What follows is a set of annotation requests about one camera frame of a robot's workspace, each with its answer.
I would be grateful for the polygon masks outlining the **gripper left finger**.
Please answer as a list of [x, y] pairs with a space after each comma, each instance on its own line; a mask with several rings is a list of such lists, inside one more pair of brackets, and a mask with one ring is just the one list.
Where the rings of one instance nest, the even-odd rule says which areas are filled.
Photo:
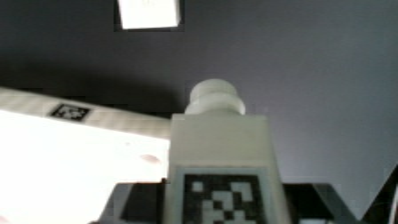
[[165, 182], [118, 183], [88, 224], [161, 224]]

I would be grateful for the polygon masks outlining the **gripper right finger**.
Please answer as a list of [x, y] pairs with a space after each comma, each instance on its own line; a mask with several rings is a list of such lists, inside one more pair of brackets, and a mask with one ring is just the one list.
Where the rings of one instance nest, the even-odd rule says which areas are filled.
[[385, 183], [360, 218], [330, 184], [284, 185], [293, 224], [398, 224], [398, 184]]

